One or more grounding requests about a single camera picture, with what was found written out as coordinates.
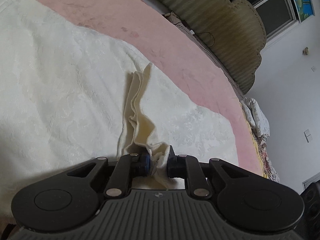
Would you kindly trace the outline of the white patterned pants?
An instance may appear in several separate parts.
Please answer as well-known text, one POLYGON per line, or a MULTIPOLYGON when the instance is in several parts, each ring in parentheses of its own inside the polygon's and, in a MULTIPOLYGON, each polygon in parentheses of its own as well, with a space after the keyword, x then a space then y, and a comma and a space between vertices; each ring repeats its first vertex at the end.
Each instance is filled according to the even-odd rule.
POLYGON ((134 46, 36 0, 1 0, 1 215, 22 188, 101 155, 148 152, 138 189, 182 189, 170 148, 238 164, 221 114, 198 106, 134 46))

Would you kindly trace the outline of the floral bedding pile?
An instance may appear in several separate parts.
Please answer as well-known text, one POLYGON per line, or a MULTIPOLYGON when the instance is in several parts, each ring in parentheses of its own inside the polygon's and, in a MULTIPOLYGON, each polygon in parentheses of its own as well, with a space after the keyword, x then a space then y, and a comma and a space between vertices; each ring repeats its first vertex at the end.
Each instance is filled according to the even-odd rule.
POLYGON ((251 128, 254 146, 262 164, 263 177, 280 183, 279 175, 267 154, 267 140, 270 137, 268 119, 254 98, 243 98, 240 103, 246 121, 251 128))

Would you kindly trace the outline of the olive scalloped headboard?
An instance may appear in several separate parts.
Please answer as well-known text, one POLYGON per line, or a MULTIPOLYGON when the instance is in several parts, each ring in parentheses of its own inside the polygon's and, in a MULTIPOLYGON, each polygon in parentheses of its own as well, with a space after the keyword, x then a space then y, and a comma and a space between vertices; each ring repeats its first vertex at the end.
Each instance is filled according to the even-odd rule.
POLYGON ((158 0, 184 20, 246 94, 266 45, 264 24, 247 0, 158 0))

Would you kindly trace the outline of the pink bed blanket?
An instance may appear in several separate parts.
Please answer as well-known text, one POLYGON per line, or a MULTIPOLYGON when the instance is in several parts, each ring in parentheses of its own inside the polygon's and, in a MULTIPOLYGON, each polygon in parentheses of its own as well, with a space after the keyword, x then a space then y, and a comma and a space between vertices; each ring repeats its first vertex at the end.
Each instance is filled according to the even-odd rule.
POLYGON ((135 46, 189 98, 229 120, 240 167, 263 168, 239 99, 223 71, 176 26, 142 0, 37 0, 73 24, 135 46))

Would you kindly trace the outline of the white wall switch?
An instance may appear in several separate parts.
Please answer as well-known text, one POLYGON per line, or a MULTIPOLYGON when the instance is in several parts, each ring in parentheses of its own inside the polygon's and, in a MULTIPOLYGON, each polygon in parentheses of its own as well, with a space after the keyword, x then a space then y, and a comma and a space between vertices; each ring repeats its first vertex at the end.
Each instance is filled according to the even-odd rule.
POLYGON ((306 131, 304 131, 304 136, 305 136, 308 143, 310 143, 312 141, 312 135, 308 129, 306 131))

